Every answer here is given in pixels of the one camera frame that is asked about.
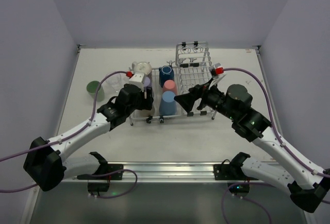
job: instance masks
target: pink cup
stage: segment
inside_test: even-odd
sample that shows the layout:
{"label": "pink cup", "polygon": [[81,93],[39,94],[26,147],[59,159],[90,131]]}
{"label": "pink cup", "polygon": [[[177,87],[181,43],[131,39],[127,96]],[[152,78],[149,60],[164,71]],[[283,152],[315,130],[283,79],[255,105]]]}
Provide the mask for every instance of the pink cup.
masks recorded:
{"label": "pink cup", "polygon": [[171,91],[173,92],[175,95],[177,95],[177,88],[176,88],[176,84],[173,80],[167,80],[165,83],[164,83],[164,86],[163,86],[163,93],[166,92],[166,91]]}

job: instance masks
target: red connector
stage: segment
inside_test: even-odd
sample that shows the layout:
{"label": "red connector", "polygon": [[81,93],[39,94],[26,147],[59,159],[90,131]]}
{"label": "red connector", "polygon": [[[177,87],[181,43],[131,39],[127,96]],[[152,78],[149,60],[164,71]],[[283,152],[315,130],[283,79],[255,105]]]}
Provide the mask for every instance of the red connector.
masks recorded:
{"label": "red connector", "polygon": [[133,73],[131,71],[127,71],[126,72],[126,76],[129,77],[129,78],[131,78],[133,76]]}
{"label": "red connector", "polygon": [[223,67],[216,69],[216,74],[217,75],[222,74],[222,73],[223,73]]}

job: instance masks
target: light blue cup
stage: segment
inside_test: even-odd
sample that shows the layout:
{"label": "light blue cup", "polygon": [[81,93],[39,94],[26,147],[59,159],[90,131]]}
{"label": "light blue cup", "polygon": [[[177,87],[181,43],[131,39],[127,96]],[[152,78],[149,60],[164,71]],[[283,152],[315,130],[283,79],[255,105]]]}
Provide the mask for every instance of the light blue cup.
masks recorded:
{"label": "light blue cup", "polygon": [[159,114],[161,116],[170,116],[176,114],[176,101],[174,100],[175,94],[171,91],[163,93],[159,105]]}

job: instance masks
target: mug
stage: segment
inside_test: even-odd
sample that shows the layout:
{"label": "mug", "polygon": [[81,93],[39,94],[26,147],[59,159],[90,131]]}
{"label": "mug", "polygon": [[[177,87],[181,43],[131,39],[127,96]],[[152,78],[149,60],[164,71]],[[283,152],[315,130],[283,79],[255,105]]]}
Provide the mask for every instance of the mug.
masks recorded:
{"label": "mug", "polygon": [[163,66],[159,68],[159,84],[161,87],[167,80],[174,80],[174,71],[171,66]]}
{"label": "mug", "polygon": [[153,68],[147,62],[133,62],[132,63],[133,73],[139,72],[144,73],[152,81]]}

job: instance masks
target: blue cup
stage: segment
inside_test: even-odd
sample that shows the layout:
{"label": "blue cup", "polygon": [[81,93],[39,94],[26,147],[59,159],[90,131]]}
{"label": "blue cup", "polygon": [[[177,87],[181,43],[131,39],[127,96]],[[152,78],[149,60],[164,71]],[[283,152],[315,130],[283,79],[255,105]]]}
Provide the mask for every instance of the blue cup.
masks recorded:
{"label": "blue cup", "polygon": [[163,66],[159,68],[159,84],[161,87],[164,86],[164,83],[167,80],[174,81],[174,71],[171,66]]}
{"label": "blue cup", "polygon": [[174,100],[175,94],[172,91],[163,93],[159,105],[159,114],[162,116],[170,116],[176,114],[176,101]]}

